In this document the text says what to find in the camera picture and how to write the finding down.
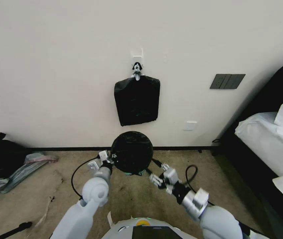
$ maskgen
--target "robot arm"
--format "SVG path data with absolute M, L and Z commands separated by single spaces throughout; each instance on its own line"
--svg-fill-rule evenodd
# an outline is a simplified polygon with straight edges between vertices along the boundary
M 209 194 L 205 190 L 200 188 L 195 193 L 181 183 L 175 169 L 167 164 L 163 164 L 162 169 L 161 176 L 151 174 L 150 180 L 159 188 L 166 188 L 194 221 L 200 221 L 205 239 L 243 238 L 239 222 L 230 212 L 219 206 L 207 206 Z
M 82 198 L 65 213 L 50 239 L 86 239 L 96 210 L 108 201 L 112 164 L 105 158 L 105 151 L 99 155 L 100 159 L 88 163 L 94 176 L 85 183 Z

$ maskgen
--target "floor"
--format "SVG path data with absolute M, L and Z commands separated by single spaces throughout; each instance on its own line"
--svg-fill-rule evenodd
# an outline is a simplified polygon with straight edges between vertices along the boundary
M 49 238 L 67 209 L 78 196 L 73 192 L 70 178 L 76 167 L 97 155 L 96 151 L 49 152 L 60 157 L 57 163 L 46 164 L 7 194 L 0 194 L 0 234 L 16 228 L 20 223 L 32 221 L 35 225 L 46 212 L 45 220 L 37 227 L 19 232 L 12 238 Z M 269 236 L 272 232 L 265 212 L 249 188 L 225 158 L 215 159 L 210 151 L 155 151 L 154 158 L 176 168 L 179 178 L 185 180 L 185 169 L 190 164 L 199 168 L 194 189 L 202 187 L 209 192 L 210 201 L 230 211 L 238 220 Z M 154 173 L 161 170 L 154 163 L 149 167 Z M 86 167 L 81 167 L 74 177 L 78 190 L 90 178 Z M 174 196 L 159 190 L 146 175 L 127 176 L 114 169 L 111 176 L 109 201 L 97 210 L 94 224 L 87 238 L 101 238 L 109 229 L 107 214 L 113 221 L 133 217 L 150 217 L 166 221 L 182 231 L 202 238 L 201 229 Z

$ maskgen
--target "baseboard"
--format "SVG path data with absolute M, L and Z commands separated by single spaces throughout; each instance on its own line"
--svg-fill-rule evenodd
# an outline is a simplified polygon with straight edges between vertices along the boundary
M 169 146 L 153 147 L 154 150 L 211 150 L 215 146 Z M 111 147 L 54 147 L 54 148 L 30 148 L 33 151 L 103 151 L 111 150 Z

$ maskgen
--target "black bag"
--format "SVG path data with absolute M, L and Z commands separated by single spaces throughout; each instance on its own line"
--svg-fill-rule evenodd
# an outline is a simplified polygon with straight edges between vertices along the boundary
M 153 147 L 149 138 L 137 131 L 128 131 L 119 135 L 113 142 L 111 154 L 114 156 L 114 165 L 119 170 L 141 175 L 153 156 Z
M 0 133 L 0 178 L 8 178 L 13 174 L 31 153 L 30 149 L 9 140 L 3 140 L 5 136 L 6 134 Z
M 121 126 L 151 122 L 158 117 L 160 81 L 134 77 L 115 84 L 114 96 Z

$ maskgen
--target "black cable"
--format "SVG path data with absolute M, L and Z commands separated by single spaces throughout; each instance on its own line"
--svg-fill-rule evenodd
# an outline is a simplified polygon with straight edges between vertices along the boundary
M 195 168 L 196 171 L 195 171 L 195 173 L 192 175 L 192 177 L 191 177 L 190 179 L 188 179 L 188 170 L 189 170 L 190 168 L 192 168 L 192 167 Z M 197 173 L 198 173 L 198 167 L 197 167 L 196 165 L 194 165 L 194 164 L 189 165 L 189 166 L 186 168 L 186 182 L 184 183 L 184 185 L 187 185 L 187 184 L 188 184 L 189 188 L 190 188 L 192 191 L 194 191 L 195 193 L 196 193 L 197 191 L 193 189 L 193 187 L 190 185 L 190 182 L 196 177 Z
M 98 157 L 95 157 L 95 158 L 92 158 L 92 159 L 90 159 L 90 160 L 85 161 L 85 162 L 82 163 L 80 166 L 78 166 L 78 167 L 76 168 L 76 170 L 75 170 L 75 171 L 73 172 L 73 174 L 72 174 L 72 177 L 71 177 L 71 185 L 72 185 L 73 191 L 80 197 L 80 199 L 82 199 L 82 195 L 79 194 L 79 193 L 76 191 L 76 189 L 75 189 L 75 187 L 74 187 L 74 184 L 73 184 L 73 177 L 74 177 L 76 171 L 77 171 L 81 166 L 83 166 L 84 164 L 88 163 L 89 161 L 92 161 L 92 160 L 97 159 L 97 158 L 98 158 Z

